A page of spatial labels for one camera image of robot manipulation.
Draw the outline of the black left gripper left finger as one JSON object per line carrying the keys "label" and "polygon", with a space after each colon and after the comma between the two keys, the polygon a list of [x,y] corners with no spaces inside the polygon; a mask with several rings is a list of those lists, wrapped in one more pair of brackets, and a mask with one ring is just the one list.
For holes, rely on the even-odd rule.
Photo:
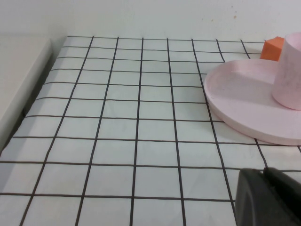
{"label": "black left gripper left finger", "polygon": [[285,214],[263,172],[242,169],[236,193],[238,226],[296,226]]}

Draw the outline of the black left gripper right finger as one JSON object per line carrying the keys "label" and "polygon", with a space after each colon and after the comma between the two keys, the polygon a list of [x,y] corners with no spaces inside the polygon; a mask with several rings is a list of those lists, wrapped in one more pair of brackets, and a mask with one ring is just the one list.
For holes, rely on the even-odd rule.
{"label": "black left gripper right finger", "polygon": [[285,214],[300,226],[301,184],[276,168],[265,168],[263,175]]}

